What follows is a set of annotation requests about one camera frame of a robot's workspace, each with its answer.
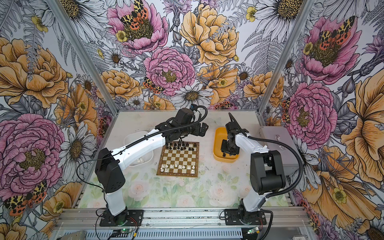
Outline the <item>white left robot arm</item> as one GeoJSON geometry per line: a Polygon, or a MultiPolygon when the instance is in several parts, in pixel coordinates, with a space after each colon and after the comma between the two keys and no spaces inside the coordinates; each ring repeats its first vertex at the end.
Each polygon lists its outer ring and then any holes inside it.
{"type": "Polygon", "coordinates": [[[189,108],[178,110],[175,117],[156,125],[148,134],[132,143],[114,150],[104,148],[99,152],[95,174],[105,195],[107,209],[104,219],[107,223],[126,226],[129,221],[135,221],[130,218],[124,201],[122,187],[126,179],[123,171],[145,154],[175,140],[188,135],[205,136],[208,125],[203,120],[207,115],[208,109],[205,106],[192,104],[189,108]]]}

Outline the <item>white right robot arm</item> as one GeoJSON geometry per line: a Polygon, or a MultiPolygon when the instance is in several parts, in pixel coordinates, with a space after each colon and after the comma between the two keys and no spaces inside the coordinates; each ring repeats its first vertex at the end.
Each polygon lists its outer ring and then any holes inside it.
{"type": "Polygon", "coordinates": [[[279,151],[269,150],[260,144],[263,139],[250,136],[229,113],[226,124],[227,139],[222,141],[221,152],[234,156],[243,150],[250,155],[250,182],[252,190],[238,207],[237,217],[245,224],[260,216],[267,199],[281,195],[286,186],[282,157],[279,151]]]}

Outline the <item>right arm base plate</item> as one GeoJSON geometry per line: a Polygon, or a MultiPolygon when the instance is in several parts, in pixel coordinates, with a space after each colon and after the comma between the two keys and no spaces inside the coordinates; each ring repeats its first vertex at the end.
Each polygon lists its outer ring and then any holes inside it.
{"type": "Polygon", "coordinates": [[[247,212],[244,209],[225,209],[224,218],[227,226],[266,225],[265,214],[261,211],[247,212]]]}

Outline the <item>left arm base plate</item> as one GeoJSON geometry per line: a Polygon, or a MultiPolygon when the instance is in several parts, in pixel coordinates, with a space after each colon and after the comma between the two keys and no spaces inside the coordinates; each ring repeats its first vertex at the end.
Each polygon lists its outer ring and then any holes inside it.
{"type": "Polygon", "coordinates": [[[144,210],[125,209],[117,216],[105,210],[100,221],[101,227],[140,227],[142,225],[144,210]]]}

